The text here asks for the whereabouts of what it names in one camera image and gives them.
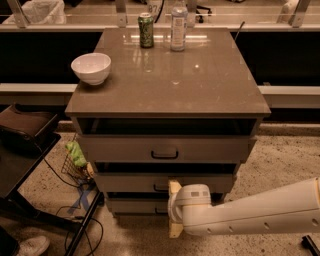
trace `gray countertop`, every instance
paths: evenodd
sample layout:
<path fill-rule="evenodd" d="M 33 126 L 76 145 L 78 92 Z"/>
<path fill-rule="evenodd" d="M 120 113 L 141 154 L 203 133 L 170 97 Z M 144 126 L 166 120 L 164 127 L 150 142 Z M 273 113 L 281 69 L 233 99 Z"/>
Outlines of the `gray countertop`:
<path fill-rule="evenodd" d="M 170 29 L 154 29 L 143 49 L 138 28 L 105 29 L 95 52 L 111 57 L 96 87 L 80 82 L 66 109 L 77 117 L 264 117 L 270 114 L 227 29 L 189 29 L 186 49 L 170 51 Z"/>

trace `drawer front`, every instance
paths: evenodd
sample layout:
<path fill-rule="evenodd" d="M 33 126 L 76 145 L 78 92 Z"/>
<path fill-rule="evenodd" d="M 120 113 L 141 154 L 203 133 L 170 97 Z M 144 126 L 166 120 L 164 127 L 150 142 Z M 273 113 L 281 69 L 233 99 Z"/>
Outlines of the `drawer front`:
<path fill-rule="evenodd" d="M 240 163 L 247 160 L 256 139 L 93 136 L 78 141 L 90 162 Z"/>
<path fill-rule="evenodd" d="M 165 174 L 135 174 L 114 176 L 105 173 L 95 173 L 94 180 L 101 192 L 168 192 L 168 181 L 173 176 Z M 182 186 L 190 184 L 205 184 L 210 193 L 229 193 L 234 185 L 232 174 L 174 177 Z"/>
<path fill-rule="evenodd" d="M 168 200 L 107 200 L 108 210 L 119 214 L 168 214 Z"/>

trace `clear bottle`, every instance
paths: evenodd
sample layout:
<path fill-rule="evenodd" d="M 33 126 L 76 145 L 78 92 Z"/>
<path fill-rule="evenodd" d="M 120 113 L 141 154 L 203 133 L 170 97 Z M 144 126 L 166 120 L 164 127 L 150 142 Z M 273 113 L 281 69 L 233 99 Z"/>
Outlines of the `clear bottle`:
<path fill-rule="evenodd" d="M 172 51 L 183 51 L 186 44 L 188 9 L 184 0 L 176 0 L 171 12 Z"/>

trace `soda can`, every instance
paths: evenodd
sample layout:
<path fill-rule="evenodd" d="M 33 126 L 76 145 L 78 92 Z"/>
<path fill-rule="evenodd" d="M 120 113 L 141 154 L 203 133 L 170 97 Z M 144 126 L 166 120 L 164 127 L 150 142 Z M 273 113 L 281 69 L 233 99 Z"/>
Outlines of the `soda can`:
<path fill-rule="evenodd" d="M 148 12 L 143 12 L 138 18 L 140 29 L 140 46 L 142 48 L 153 47 L 153 17 Z"/>

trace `shoe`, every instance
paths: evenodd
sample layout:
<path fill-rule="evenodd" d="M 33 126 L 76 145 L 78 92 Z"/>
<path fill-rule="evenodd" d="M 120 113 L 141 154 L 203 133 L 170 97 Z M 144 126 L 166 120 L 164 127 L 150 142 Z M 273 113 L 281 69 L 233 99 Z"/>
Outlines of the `shoe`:
<path fill-rule="evenodd" d="M 45 236 L 27 239 L 19 244 L 17 256 L 39 256 L 48 249 L 49 245 L 50 241 Z"/>

